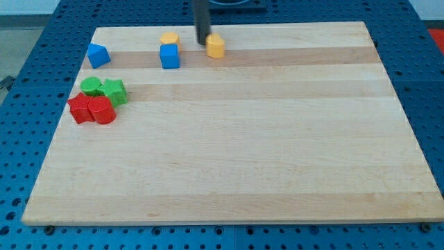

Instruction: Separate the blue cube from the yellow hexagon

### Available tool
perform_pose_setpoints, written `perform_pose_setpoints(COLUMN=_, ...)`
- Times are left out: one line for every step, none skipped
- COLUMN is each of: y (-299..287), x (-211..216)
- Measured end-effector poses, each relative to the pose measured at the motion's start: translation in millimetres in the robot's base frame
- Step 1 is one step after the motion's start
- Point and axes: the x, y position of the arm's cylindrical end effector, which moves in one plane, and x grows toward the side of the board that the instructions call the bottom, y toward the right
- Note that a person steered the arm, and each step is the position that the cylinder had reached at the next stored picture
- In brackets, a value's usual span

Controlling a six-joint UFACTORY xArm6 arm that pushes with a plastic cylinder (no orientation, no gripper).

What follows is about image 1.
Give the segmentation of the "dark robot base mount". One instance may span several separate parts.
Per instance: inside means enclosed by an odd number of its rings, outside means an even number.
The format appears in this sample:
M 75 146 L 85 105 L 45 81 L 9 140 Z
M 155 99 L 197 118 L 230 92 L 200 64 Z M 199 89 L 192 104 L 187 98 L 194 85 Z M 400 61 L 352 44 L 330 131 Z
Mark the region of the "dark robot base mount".
M 266 10 L 267 0 L 209 0 L 210 10 Z

